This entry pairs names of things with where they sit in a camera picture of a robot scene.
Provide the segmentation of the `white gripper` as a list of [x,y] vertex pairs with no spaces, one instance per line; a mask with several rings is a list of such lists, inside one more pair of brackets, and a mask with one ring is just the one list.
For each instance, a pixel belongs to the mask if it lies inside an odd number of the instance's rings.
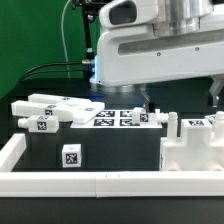
[[139,84],[135,90],[147,113],[154,103],[143,83],[224,73],[224,16],[206,16],[197,32],[153,35],[152,26],[107,30],[98,41],[96,80],[104,86]]

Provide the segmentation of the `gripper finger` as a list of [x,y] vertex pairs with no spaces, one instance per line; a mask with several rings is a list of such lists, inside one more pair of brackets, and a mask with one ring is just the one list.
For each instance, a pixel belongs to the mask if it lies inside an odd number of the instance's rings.
[[213,83],[209,89],[209,105],[217,107],[219,102],[219,94],[224,88],[224,75],[213,76]]

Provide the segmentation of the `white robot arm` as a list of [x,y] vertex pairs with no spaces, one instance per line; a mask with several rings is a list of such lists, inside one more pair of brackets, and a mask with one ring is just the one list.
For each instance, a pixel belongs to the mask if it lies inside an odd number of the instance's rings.
[[113,0],[99,12],[95,81],[103,86],[211,76],[210,104],[224,88],[224,3]]

